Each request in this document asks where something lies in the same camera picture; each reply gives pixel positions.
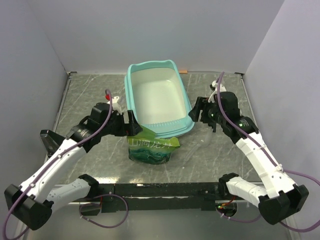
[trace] red wire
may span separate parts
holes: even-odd
[[[229,205],[230,203],[232,203],[235,199],[236,199],[236,196],[233,196],[232,199],[231,199],[229,202],[223,203],[222,205],[223,205],[223,206],[227,206],[227,205]]]

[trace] teal plastic tray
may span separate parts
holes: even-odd
[[[139,124],[170,138],[189,132],[195,123],[188,116],[191,105],[172,60],[132,64],[124,78],[126,104]]]

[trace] gray marble floor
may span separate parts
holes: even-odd
[[[219,73],[182,74],[184,87],[193,106],[198,96],[209,96],[209,84]],[[72,74],[56,132],[65,135],[92,107],[104,102],[104,89],[109,88],[114,96],[125,96],[124,75]],[[234,92],[244,116],[252,118],[241,76],[225,74],[223,84]],[[108,135],[60,180],[68,184],[82,174],[89,174],[100,183],[199,183],[217,182],[226,173],[237,173],[248,181],[259,177],[243,153],[225,136],[220,127],[208,147],[199,148],[186,162],[189,149],[210,131],[206,124],[197,122],[194,128],[179,137],[181,147],[173,152],[166,164],[149,165],[128,158],[128,143],[125,137]]]

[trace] white wall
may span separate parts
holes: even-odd
[[[27,0],[67,71],[246,72],[283,0]]]
[[[51,129],[67,74],[24,0],[0,1],[0,225],[4,190],[34,173],[45,157],[41,129]],[[9,232],[15,228],[14,222]]]
[[[286,0],[244,75],[255,117],[285,168],[320,179],[320,1]],[[310,191],[296,215],[300,228],[320,219],[320,188],[293,176]],[[303,233],[320,239],[320,227]]]

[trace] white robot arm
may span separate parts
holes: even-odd
[[[210,85],[216,93],[217,83]],[[218,103],[217,94],[208,97],[198,97],[189,116],[194,122],[199,120],[208,124],[216,131],[216,125],[220,125],[224,134],[244,153],[253,168],[256,170],[263,187],[242,179],[238,174],[225,174],[219,179],[219,192],[223,196],[234,195],[247,200],[256,207],[262,217],[269,224],[276,224],[283,219],[299,212],[304,205],[309,192],[304,185],[298,186],[283,170],[263,141],[255,123],[246,116],[242,116],[238,107],[238,99],[233,92],[226,91],[220,86],[220,101],[224,114],[238,126],[246,135],[241,133],[226,121]]]
[[[101,141],[103,136],[135,136],[142,131],[130,110],[127,111],[129,123],[125,123],[124,114],[118,101],[119,97],[112,98],[113,111],[106,124],[110,102],[97,103],[92,108],[91,114],[74,126],[66,138],[50,130],[41,131],[42,135],[47,136],[42,139],[46,148],[54,154],[19,187],[11,184],[4,192],[7,206],[10,209],[16,204],[17,199],[28,190],[19,202],[19,207],[15,207],[12,214],[30,229],[37,230],[42,227],[52,213],[70,202],[86,197],[93,198],[97,195],[99,182],[87,174],[79,176],[68,185],[58,189],[53,188],[78,160]],[[63,154],[70,147],[82,142],[83,144]]]

